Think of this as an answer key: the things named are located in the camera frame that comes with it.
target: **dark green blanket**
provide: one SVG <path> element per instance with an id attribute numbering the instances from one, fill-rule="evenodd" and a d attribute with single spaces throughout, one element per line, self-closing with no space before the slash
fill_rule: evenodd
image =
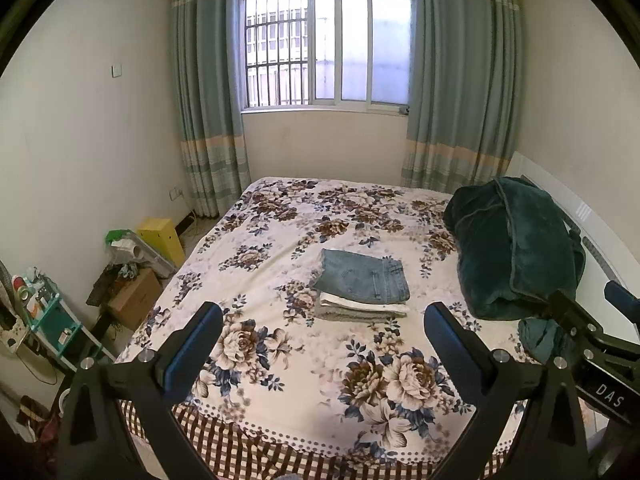
<path id="1" fill-rule="evenodd" d="M 458 273 L 481 319 L 543 316 L 561 289 L 575 299 L 584 270 L 578 232 L 568 232 L 551 196 L 520 178 L 459 188 L 444 211 L 458 241 Z"/>

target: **bed sheet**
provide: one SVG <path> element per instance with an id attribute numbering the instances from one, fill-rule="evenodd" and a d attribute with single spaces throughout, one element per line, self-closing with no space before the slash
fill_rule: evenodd
<path id="1" fill-rule="evenodd" d="M 174 276 L 119 361 L 157 349 L 204 301 L 225 326 L 186 402 L 174 413 L 224 478 L 426 478 L 474 408 L 458 395 L 424 335 L 443 302 L 489 348 L 526 360 L 517 322 L 473 318 L 442 213 L 449 195 L 337 180 L 264 178 L 252 184 Z M 321 250 L 401 260 L 410 312 L 382 323 L 314 318 Z M 123 410 L 144 437 L 135 410 Z M 514 407 L 487 466 L 508 449 Z"/>

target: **plaid bed skirt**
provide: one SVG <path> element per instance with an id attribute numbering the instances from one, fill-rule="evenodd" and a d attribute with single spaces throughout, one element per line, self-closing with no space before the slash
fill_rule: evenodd
<path id="1" fill-rule="evenodd" d="M 123 400 L 121 409 L 129 431 L 148 443 L 133 403 Z M 372 462 L 354 467 L 346 458 L 298 451 L 278 443 L 276 436 L 260 431 L 256 436 L 249 436 L 237 424 L 204 416 L 191 406 L 178 404 L 172 412 L 211 471 L 225 479 L 271 480 L 296 473 L 304 480 L 421 480 L 427 479 L 437 466 L 431 462 L 404 464 L 397 461 L 393 465 Z M 497 472 L 505 456 L 506 452 L 493 455 L 480 478 L 488 478 Z"/>

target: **wall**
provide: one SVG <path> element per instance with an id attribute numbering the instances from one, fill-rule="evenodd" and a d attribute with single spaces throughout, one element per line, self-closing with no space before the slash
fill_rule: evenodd
<path id="1" fill-rule="evenodd" d="M 42 268 L 89 323 L 105 233 L 188 211 L 168 194 L 184 182 L 169 20 L 170 0 L 56 0 L 0 78 L 0 258 Z M 21 380 L 39 384 L 0 352 L 0 384 Z"/>
<path id="2" fill-rule="evenodd" d="M 640 260 L 640 70 L 591 0 L 521 0 L 517 150 L 578 194 Z"/>
<path id="3" fill-rule="evenodd" d="M 242 115 L 253 180 L 338 178 L 400 184 L 407 117 L 332 110 Z"/>

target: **folded denim shorts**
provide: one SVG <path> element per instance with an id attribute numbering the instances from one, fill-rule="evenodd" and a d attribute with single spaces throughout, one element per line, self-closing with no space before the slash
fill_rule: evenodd
<path id="1" fill-rule="evenodd" d="M 409 299 L 402 262 L 348 251 L 322 250 L 317 290 L 360 303 L 400 303 Z"/>

